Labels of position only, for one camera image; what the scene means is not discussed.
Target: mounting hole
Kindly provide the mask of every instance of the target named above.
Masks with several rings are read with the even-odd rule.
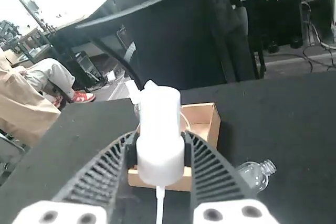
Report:
[[[203,212],[203,217],[210,221],[220,221],[223,219],[223,215],[216,209],[206,209]]]
[[[250,217],[250,218],[260,218],[261,216],[263,216],[263,214],[258,208],[252,207],[252,206],[243,207],[242,213],[245,217]]]
[[[56,211],[48,211],[46,212],[42,218],[40,219],[41,224],[48,224],[53,223],[57,218],[57,212]]]
[[[77,224],[95,224],[96,223],[96,216],[93,214],[84,214],[82,215]]]

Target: person's leg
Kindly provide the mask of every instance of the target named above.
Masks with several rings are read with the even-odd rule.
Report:
[[[25,79],[37,91],[45,87],[48,80],[57,85],[74,102],[91,102],[94,94],[80,93],[72,89],[75,77],[61,63],[55,59],[44,59],[27,69]]]
[[[0,78],[0,109],[0,129],[31,147],[60,115],[19,74],[12,74],[9,81]]]

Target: clear plastic bottle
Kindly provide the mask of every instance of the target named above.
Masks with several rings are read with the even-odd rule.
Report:
[[[256,162],[245,162],[237,167],[237,171],[255,193],[264,190],[269,182],[269,176],[277,171],[271,160],[260,164]]]

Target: black office chair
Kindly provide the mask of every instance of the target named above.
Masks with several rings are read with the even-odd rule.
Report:
[[[114,56],[100,33],[124,24],[136,56]],[[235,81],[212,0],[151,0],[118,14],[77,26],[143,85],[153,80],[179,90]]]

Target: khaki pants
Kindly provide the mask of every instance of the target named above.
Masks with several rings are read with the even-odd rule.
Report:
[[[0,129],[35,146],[59,115],[60,111],[0,56]]]

